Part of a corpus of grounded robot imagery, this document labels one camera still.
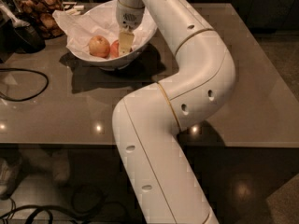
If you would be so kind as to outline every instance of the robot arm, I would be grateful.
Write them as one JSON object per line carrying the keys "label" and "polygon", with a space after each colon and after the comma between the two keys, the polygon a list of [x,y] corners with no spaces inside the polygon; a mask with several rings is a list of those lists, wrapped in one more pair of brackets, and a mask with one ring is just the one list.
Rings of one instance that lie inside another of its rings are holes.
{"label": "robot arm", "polygon": [[120,26],[134,30],[144,7],[179,71],[116,106],[113,132],[121,159],[148,223],[218,223],[176,135],[225,103],[235,84],[233,59],[186,0],[119,0]]}

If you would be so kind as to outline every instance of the floor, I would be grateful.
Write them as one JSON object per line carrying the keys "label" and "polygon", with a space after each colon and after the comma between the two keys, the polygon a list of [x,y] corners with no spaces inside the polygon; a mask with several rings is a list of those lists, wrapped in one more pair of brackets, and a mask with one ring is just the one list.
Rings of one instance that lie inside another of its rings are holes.
{"label": "floor", "polygon": [[[299,34],[255,37],[299,101]],[[221,224],[299,223],[299,149],[182,146]],[[0,216],[18,208],[3,218],[24,223],[42,206],[35,223],[145,223],[115,147],[67,148],[67,185],[25,163]]]}

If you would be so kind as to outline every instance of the bowl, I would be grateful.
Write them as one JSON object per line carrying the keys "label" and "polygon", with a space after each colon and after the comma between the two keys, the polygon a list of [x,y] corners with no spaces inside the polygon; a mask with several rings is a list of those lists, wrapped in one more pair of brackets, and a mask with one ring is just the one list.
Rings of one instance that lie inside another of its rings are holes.
{"label": "bowl", "polygon": [[117,0],[112,0],[79,16],[54,12],[54,19],[67,35],[67,48],[74,56],[93,66],[115,70],[124,68],[144,51],[157,31],[157,25],[146,8],[141,24],[134,30],[135,39],[129,54],[112,59],[89,53],[88,42],[95,35],[102,35],[110,44],[118,39],[120,28],[116,20],[116,6]]}

